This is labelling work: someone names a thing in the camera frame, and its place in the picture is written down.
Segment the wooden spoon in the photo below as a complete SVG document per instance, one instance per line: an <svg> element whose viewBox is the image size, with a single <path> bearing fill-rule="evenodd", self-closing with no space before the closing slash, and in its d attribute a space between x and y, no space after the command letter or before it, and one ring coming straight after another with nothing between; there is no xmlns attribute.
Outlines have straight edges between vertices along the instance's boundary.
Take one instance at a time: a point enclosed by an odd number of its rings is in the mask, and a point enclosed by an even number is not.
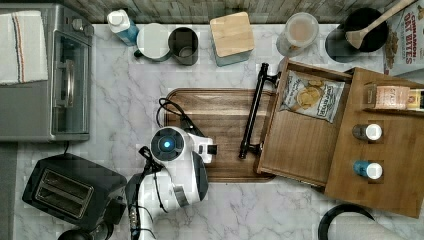
<svg viewBox="0 0 424 240"><path fill-rule="evenodd" d="M399 12L412 2L416 0L400 0L396 5L386 11L383 15L377 18L373 23L371 23L368 27L358 30L358 31L350 31L346 32L346 40L356 49L359 49L364 41L364 37L371 32L374 28L380 25L382 22L389 19L395 13Z"/></svg>

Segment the oven handle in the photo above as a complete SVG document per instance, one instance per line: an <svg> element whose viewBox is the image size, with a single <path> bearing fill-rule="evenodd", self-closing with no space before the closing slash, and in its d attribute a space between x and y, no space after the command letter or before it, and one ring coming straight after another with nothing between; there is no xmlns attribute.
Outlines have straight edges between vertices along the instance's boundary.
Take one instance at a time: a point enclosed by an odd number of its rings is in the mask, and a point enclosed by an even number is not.
<svg viewBox="0 0 424 240"><path fill-rule="evenodd" d="M74 84L75 84L75 67L74 61L66 59L66 96L65 96L65 107L71 108L74 106Z"/></svg>

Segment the striped towel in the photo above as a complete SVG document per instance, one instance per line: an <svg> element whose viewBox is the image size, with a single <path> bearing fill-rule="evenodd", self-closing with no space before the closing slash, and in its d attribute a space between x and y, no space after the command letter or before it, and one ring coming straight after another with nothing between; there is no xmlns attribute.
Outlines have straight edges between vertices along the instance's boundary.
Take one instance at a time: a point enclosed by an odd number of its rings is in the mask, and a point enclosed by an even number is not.
<svg viewBox="0 0 424 240"><path fill-rule="evenodd" d="M47 80L40 11L0 15L0 84Z"/></svg>

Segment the small bottle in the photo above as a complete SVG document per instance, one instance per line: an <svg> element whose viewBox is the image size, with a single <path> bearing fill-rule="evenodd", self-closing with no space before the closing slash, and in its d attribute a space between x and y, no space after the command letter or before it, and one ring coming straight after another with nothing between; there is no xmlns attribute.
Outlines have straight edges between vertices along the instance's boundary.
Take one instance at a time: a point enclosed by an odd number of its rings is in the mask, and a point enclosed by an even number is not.
<svg viewBox="0 0 424 240"><path fill-rule="evenodd" d="M377 141L381 138L383 130L378 124L358 124L353 127L352 134L360 140Z"/></svg>
<svg viewBox="0 0 424 240"><path fill-rule="evenodd" d="M134 22L128 17L124 10L113 11L107 15L110 30L118 35L122 41L128 46L137 44L137 35L139 29Z"/></svg>
<svg viewBox="0 0 424 240"><path fill-rule="evenodd" d="M356 161L353 164L353 171L360 176L371 179L379 179L383 175L383 168L380 164L363 160Z"/></svg>

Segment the toaster oven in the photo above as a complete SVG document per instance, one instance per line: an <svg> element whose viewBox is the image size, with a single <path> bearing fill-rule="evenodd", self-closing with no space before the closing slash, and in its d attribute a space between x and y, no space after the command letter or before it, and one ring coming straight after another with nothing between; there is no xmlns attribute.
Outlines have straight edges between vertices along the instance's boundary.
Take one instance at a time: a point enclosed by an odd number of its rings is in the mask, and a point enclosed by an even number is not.
<svg viewBox="0 0 424 240"><path fill-rule="evenodd" d="M48 79L0 86L0 141L88 140L94 28L60 4L0 4L0 14L25 10L41 12Z"/></svg>

